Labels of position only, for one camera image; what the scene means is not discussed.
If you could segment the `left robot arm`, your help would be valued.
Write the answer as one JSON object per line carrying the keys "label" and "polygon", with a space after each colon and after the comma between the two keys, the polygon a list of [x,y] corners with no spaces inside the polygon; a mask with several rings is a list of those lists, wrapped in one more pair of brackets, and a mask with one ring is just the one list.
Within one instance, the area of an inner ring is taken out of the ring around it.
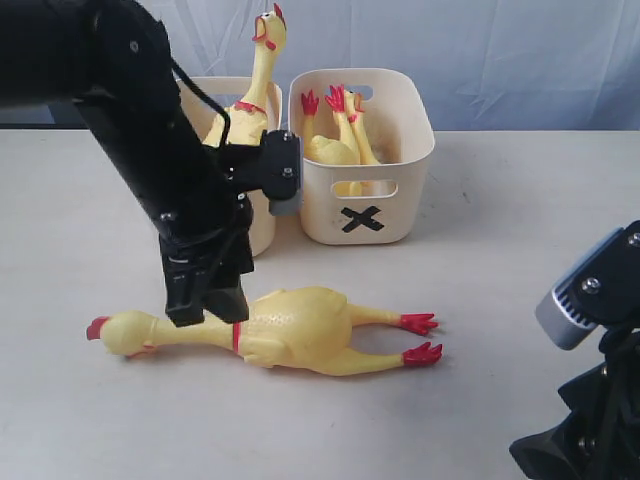
{"label": "left robot arm", "polygon": [[68,101],[159,236],[165,311],[246,320],[248,202],[182,106],[168,34],[135,1],[5,1],[1,104]]}

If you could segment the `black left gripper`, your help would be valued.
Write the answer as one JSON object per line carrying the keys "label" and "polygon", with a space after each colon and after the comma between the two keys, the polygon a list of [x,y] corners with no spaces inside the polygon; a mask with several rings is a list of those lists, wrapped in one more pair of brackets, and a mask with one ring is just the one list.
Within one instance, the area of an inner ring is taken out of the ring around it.
{"label": "black left gripper", "polygon": [[159,241],[165,313],[176,327],[203,323],[205,312],[225,323],[249,317],[241,276],[254,270],[249,240],[253,207],[245,193],[236,196],[235,207],[234,222],[209,240],[181,247]]}

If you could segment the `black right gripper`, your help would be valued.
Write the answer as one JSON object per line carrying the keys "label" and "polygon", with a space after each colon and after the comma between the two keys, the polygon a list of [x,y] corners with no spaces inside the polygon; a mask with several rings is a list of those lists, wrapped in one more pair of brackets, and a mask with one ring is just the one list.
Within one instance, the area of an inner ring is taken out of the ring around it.
{"label": "black right gripper", "polygon": [[639,331],[611,329],[599,348],[604,361],[558,389],[567,417],[510,445],[526,478],[639,477]]}

